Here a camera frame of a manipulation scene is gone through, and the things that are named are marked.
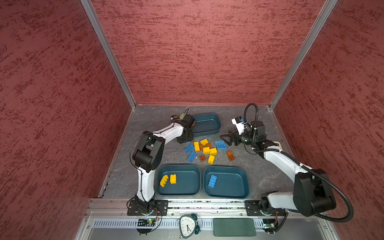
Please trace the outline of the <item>yellow brick tall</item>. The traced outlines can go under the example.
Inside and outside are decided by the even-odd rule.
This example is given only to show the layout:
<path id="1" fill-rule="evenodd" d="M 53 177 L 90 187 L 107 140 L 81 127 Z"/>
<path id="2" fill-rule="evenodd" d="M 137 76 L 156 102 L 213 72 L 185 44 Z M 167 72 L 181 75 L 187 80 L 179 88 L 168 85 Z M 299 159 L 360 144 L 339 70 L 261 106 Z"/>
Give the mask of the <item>yellow brick tall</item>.
<path id="1" fill-rule="evenodd" d="M 194 142 L 194 148 L 196 152 L 201 150 L 199 142 Z"/>

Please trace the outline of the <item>blue brick long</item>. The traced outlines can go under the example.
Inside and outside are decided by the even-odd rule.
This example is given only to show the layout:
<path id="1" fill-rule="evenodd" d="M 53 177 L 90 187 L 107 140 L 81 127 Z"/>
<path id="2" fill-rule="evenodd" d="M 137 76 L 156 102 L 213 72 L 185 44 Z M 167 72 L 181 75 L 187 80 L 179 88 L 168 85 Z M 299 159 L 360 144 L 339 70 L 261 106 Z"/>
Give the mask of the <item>blue brick long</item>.
<path id="1" fill-rule="evenodd" d="M 211 187 L 211 188 L 214 188 L 215 184 L 216 184 L 216 181 L 217 181 L 217 176 L 211 175 L 210 180 L 208 182 L 208 186 Z"/>

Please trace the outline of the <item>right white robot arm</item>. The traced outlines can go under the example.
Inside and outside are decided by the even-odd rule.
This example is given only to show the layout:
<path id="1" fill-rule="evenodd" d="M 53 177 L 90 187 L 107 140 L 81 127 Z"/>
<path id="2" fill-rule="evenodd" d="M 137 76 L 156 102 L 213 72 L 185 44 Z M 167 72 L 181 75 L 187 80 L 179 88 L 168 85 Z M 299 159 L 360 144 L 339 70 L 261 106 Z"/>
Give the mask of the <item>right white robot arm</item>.
<path id="1" fill-rule="evenodd" d="M 305 217 L 336 208 L 333 188 L 326 181 L 328 175 L 314 170 L 282 151 L 279 142 L 267 140 L 266 135 L 228 133 L 220 136 L 228 146 L 244 144 L 264 160 L 278 167 L 294 183 L 292 192 L 270 192 L 262 195 L 259 209 L 270 214 L 277 209 L 293 210 Z"/>

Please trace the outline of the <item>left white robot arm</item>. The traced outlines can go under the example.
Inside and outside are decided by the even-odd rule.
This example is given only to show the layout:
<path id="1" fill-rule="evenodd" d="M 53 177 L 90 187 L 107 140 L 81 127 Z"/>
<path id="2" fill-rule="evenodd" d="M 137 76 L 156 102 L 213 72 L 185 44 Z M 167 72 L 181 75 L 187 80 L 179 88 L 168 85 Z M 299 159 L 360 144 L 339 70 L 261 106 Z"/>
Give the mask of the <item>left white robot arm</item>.
<path id="1" fill-rule="evenodd" d="M 172 116 L 169 126 L 154 132 L 144 131 L 135 141 L 131 164 L 138 172 L 138 191 L 134 200 L 141 213 L 149 215 L 155 208 L 155 172 L 162 161 L 165 145 L 174 139 L 180 144 L 191 141 L 194 122 L 195 118 L 189 114 L 183 119 Z"/>

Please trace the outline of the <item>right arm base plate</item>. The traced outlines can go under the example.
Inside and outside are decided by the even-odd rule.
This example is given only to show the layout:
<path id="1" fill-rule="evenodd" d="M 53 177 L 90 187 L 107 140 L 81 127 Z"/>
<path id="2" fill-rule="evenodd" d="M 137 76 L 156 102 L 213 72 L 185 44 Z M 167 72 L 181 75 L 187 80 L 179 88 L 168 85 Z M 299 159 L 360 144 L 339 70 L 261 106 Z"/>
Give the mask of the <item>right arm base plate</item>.
<path id="1" fill-rule="evenodd" d="M 246 200 L 245 210 L 249 217 L 278 217 L 284 216 L 286 211 L 284 209 L 274 209 L 269 207 L 264 200 L 260 203 L 260 200 Z"/>

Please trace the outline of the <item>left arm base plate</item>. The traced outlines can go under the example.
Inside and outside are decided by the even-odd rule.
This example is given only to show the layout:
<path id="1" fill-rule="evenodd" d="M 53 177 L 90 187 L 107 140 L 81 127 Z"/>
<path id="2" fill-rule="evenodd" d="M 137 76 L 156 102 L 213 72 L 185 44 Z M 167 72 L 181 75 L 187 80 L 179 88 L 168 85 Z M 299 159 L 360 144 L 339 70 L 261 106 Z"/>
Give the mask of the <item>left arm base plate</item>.
<path id="1" fill-rule="evenodd" d="M 167 200 L 151 200 L 144 203 L 141 200 L 132 200 L 128 203 L 128 216 L 158 216 L 167 215 L 169 201 Z"/>

